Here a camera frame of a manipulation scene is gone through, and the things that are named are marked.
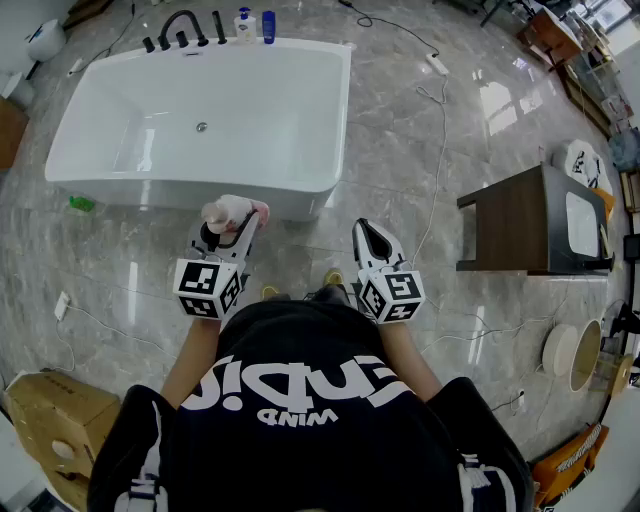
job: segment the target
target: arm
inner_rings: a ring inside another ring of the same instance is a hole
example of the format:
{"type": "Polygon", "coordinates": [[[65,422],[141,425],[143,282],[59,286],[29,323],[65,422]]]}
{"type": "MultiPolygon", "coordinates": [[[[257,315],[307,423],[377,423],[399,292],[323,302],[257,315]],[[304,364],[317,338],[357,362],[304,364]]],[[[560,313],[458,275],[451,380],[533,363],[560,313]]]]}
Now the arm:
{"type": "Polygon", "coordinates": [[[191,394],[216,360],[220,322],[194,319],[187,339],[171,368],[160,394],[174,409],[191,394]]]}
{"type": "Polygon", "coordinates": [[[400,380],[423,402],[436,396],[442,385],[411,341],[407,326],[404,323],[383,324],[379,330],[391,369],[400,380]]]}

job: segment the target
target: cardboard box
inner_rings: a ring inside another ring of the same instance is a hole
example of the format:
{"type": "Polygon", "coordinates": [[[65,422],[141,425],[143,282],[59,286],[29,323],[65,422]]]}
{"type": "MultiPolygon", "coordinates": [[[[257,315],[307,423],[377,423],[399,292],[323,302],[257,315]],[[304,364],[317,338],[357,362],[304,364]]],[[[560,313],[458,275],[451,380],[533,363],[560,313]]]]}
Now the cardboard box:
{"type": "Polygon", "coordinates": [[[63,475],[46,468],[42,468],[42,470],[65,502],[79,512],[87,511],[87,495],[89,494],[89,479],[87,477],[78,474],[63,475]]]}
{"type": "Polygon", "coordinates": [[[20,377],[5,401],[22,446],[43,469],[87,478],[120,411],[116,395],[58,372],[20,377]],[[68,446],[65,457],[54,441],[68,446]]]}
{"type": "Polygon", "coordinates": [[[13,165],[29,118],[0,96],[0,171],[13,165]]]}

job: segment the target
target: spray bottle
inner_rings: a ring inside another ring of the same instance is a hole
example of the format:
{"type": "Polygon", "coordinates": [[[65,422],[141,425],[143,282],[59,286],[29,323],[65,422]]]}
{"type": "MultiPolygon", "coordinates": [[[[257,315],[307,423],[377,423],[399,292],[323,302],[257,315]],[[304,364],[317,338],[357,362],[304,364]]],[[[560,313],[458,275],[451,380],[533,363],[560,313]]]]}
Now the spray bottle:
{"type": "Polygon", "coordinates": [[[233,239],[238,228],[253,211],[257,211],[260,216],[260,229],[269,220],[269,206],[246,197],[225,194],[215,202],[205,204],[201,214],[209,231],[220,235],[220,243],[224,244],[227,240],[233,239]]]}

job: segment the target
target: blue bottle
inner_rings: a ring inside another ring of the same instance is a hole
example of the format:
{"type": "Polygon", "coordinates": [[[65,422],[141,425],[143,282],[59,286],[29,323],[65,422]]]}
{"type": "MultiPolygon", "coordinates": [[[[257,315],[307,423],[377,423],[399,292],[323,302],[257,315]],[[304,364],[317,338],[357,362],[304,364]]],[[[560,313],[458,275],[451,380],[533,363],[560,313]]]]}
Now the blue bottle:
{"type": "Polygon", "coordinates": [[[264,11],[262,13],[262,35],[265,44],[273,44],[276,40],[276,13],[264,11]]]}

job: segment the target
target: green object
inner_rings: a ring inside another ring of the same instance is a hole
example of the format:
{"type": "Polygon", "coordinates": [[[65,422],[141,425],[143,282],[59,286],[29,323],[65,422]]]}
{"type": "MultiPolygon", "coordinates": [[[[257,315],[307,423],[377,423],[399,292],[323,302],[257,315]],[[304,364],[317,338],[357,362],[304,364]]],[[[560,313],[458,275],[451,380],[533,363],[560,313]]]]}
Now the green object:
{"type": "Polygon", "coordinates": [[[93,207],[96,205],[93,201],[89,201],[84,197],[73,197],[69,198],[69,204],[71,208],[75,208],[76,210],[82,210],[83,212],[90,212],[93,210],[93,207]]]}

